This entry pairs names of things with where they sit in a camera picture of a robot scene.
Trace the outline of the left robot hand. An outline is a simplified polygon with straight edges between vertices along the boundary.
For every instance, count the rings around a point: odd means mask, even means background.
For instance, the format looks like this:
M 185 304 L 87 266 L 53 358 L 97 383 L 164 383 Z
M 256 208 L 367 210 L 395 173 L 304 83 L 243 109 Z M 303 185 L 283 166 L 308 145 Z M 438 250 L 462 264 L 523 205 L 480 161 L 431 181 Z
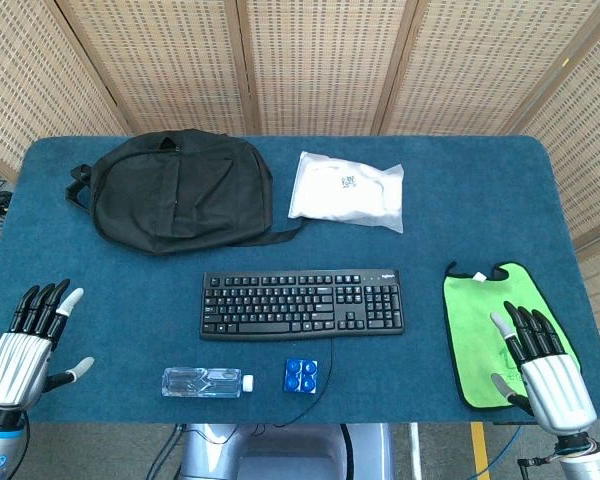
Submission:
M 82 288 L 66 294 L 69 285 L 68 279 L 34 285 L 19 301 L 0 337 L 0 410 L 25 411 L 43 394 L 77 382 L 94 365 L 88 356 L 63 372 L 48 373 L 68 319 L 84 295 Z

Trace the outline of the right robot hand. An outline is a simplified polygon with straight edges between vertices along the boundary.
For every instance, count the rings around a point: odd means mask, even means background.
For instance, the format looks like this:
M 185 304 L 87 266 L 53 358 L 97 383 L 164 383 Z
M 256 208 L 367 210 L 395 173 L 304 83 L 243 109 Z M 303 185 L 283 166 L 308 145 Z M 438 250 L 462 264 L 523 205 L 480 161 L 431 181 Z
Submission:
M 597 413 L 575 360 L 549 319 L 540 311 L 503 303 L 511 320 L 490 314 L 521 376 L 525 392 L 516 392 L 494 372 L 491 381 L 512 405 L 536 419 L 546 432 L 558 437 L 585 433 Z

